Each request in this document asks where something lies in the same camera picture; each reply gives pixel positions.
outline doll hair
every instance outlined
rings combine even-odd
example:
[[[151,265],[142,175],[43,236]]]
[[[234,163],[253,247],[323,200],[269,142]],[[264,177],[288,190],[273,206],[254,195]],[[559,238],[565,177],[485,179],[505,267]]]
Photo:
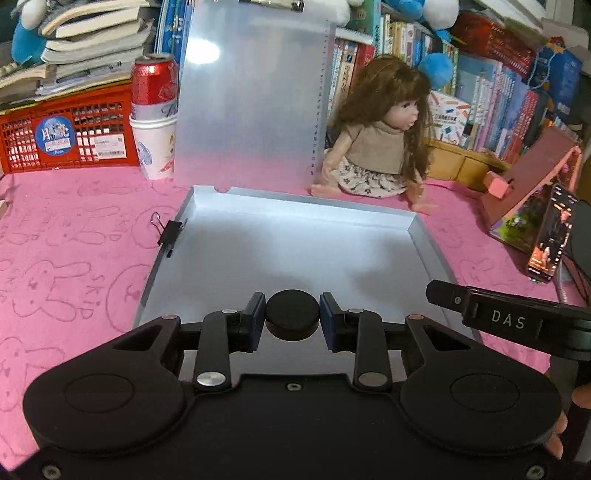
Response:
[[[335,126],[340,131],[344,125],[370,125],[384,118],[394,105],[416,101],[418,119],[404,132],[407,154],[401,173],[403,178],[415,181],[416,168],[425,178],[429,167],[426,133],[431,123],[427,103],[430,92],[431,84],[422,72],[392,55],[376,57],[356,78],[355,86],[337,111]]]

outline barcode label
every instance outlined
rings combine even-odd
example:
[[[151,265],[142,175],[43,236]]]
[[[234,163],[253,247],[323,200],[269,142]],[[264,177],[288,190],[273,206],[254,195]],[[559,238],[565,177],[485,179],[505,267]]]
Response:
[[[127,158],[123,134],[95,137],[96,156],[100,160]]]
[[[108,152],[97,152],[96,156],[105,159],[105,158],[125,158],[125,150],[110,150]]]

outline red plastic basket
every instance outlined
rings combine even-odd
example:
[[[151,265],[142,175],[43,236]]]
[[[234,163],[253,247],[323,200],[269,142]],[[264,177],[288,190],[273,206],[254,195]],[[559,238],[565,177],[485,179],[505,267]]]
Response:
[[[130,113],[127,83],[0,115],[2,169],[137,166]]]
[[[535,50],[489,18],[473,12],[462,12],[450,32],[461,41],[457,43],[461,51],[499,60],[522,78],[529,75]]]

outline doll face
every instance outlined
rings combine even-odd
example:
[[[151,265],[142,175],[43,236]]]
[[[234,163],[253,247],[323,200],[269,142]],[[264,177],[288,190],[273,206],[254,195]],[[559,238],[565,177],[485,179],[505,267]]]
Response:
[[[411,128],[418,119],[418,107],[416,102],[406,101],[394,105],[384,117],[384,123],[392,128],[406,131]]]

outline blue sticker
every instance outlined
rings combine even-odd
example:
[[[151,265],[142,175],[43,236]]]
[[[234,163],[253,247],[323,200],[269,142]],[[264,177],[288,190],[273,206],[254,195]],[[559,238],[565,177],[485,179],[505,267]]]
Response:
[[[76,143],[76,133],[65,116],[44,118],[35,130],[37,147],[47,155],[68,153]]]
[[[152,155],[150,151],[146,148],[146,146],[142,142],[136,142],[135,148],[138,151],[138,159],[142,165],[151,165],[152,164]]]

